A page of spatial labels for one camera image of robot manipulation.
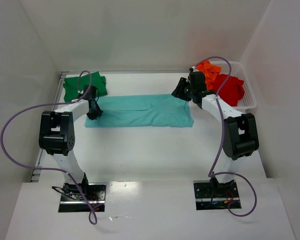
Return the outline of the teal t shirt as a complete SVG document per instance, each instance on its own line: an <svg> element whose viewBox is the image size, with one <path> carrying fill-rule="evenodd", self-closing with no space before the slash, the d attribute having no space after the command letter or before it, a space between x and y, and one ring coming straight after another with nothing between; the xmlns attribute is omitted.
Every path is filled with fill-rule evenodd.
<svg viewBox="0 0 300 240"><path fill-rule="evenodd" d="M191 128L189 103L170 94L105 96L98 100L103 111L86 128L173 127Z"/></svg>

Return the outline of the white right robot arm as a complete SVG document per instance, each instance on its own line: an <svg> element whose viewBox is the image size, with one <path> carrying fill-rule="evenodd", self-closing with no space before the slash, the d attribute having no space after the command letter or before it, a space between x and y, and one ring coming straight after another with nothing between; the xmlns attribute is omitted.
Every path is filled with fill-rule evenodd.
<svg viewBox="0 0 300 240"><path fill-rule="evenodd" d="M204 73L194 68L189 69L187 78L180 78L171 95L187 102L192 101L221 123L221 143L208 177L216 179L221 185L234 180L243 160L259 148L254 115L236 110L216 95L215 91L208 90Z"/></svg>

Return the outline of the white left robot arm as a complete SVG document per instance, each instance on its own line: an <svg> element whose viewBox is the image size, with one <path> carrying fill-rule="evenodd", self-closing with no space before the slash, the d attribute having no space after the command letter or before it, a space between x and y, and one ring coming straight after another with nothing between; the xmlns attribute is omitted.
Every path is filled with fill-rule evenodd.
<svg viewBox="0 0 300 240"><path fill-rule="evenodd" d="M97 100L99 89L95 86L85 85L83 93L55 111L44 111L41 114L39 129L39 146L57 162L60 169L64 170L64 183L74 187L78 184L81 188L89 185L88 178L80 168L74 154L75 126L80 117L86 115L89 120L100 118L103 111Z"/></svg>

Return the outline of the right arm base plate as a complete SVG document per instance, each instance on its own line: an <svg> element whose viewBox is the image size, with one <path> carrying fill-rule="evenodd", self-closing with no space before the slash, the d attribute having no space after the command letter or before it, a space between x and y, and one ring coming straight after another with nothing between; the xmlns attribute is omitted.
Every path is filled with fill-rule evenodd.
<svg viewBox="0 0 300 240"><path fill-rule="evenodd" d="M197 211L241 209L237 183L218 183L215 179L194 181L194 197Z"/></svg>

